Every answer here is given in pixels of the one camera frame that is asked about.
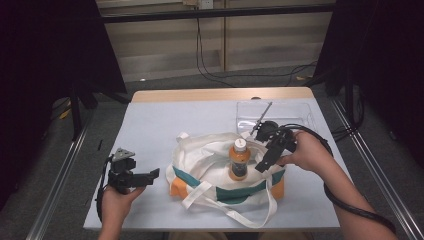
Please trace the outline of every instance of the white handle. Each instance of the white handle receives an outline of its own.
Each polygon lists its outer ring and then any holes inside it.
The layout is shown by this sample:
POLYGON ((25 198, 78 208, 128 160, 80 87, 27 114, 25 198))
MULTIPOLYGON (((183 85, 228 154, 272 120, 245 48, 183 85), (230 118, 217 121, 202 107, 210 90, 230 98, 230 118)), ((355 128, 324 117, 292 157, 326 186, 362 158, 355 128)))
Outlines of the white handle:
POLYGON ((220 209, 227 216, 233 218, 237 222, 249 228, 263 227, 268 222, 268 220, 272 216, 274 216, 274 214, 277 211, 277 202, 275 201, 274 197, 271 194, 271 187, 272 187, 271 176, 266 178, 266 192, 267 192, 268 202, 269 202, 268 214, 265 217, 265 220, 261 223, 252 222, 251 220, 247 219, 236 210, 230 209, 227 206, 205 196, 204 193, 208 191, 211 187, 212 187, 212 184, 206 181, 203 181, 199 186, 193 189, 193 191, 183 200, 182 204, 184 205, 186 209, 188 209, 194 202, 200 205, 220 209))

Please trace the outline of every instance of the wall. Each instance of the wall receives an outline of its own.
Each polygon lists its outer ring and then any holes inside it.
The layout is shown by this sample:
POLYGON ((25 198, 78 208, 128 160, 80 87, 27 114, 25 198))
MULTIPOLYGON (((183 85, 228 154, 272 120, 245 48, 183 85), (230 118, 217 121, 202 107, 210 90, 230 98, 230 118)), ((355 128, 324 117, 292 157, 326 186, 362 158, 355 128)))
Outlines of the wall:
MULTIPOLYGON (((191 9, 182 0, 138 2, 143 5, 97 0, 104 15, 191 9)), ((332 2, 215 0, 214 8, 332 2)), ((311 13, 200 19, 204 63, 209 72, 310 63, 319 57, 330 18, 331 13, 311 13)), ((126 82, 198 74, 195 19, 114 23, 106 29, 126 82)))

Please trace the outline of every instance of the bottle cap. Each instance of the bottle cap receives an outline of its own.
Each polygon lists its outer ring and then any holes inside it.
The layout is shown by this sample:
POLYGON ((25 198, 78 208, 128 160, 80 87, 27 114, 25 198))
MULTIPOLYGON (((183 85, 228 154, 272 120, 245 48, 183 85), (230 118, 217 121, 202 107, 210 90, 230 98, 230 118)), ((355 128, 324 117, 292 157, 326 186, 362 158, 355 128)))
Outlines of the bottle cap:
POLYGON ((244 152, 246 151, 246 145, 246 140, 239 138, 234 142, 234 150, 236 150, 236 152, 244 152))

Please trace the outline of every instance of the table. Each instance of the table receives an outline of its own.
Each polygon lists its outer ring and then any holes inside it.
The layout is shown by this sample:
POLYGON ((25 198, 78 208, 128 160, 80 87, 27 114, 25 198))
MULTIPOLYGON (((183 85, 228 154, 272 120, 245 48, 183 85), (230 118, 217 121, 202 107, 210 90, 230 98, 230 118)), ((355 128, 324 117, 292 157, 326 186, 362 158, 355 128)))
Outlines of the table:
MULTIPOLYGON (((328 126, 310 89, 237 88, 154 90, 134 94, 111 153, 122 147, 134 151, 134 173, 160 168, 161 176, 133 203, 124 230, 153 231, 253 231, 222 212, 202 206, 185 210, 181 200, 168 194, 165 169, 171 163, 175 137, 185 131, 193 136, 236 130, 236 108, 251 98, 272 99, 284 104, 310 106, 317 132, 329 141, 336 161, 348 173, 328 126)), ((331 202, 324 194, 322 180, 297 166, 287 166, 285 197, 278 201, 276 215, 261 231, 316 231, 339 227, 331 202)), ((84 228, 98 230, 96 193, 93 195, 84 228)), ((255 220, 266 213, 266 206, 244 209, 255 220)))

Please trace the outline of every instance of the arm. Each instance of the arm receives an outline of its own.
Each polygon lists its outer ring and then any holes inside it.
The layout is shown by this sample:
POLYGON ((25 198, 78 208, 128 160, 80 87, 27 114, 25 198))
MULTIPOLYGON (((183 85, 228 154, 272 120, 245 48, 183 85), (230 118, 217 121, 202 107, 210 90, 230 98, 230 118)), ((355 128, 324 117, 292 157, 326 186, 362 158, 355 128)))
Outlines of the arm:
POLYGON ((122 224, 131 209, 131 203, 144 191, 136 188, 127 195, 120 194, 113 187, 106 187, 102 201, 102 230, 99 240, 119 239, 122 224))
MULTIPOLYGON (((321 143, 309 133, 298 131, 296 151, 279 159, 278 164, 296 164, 319 175, 330 191, 341 201, 375 213, 375 210, 358 192, 345 172, 321 143)), ((397 239, 385 226, 334 206, 345 239, 397 239)))

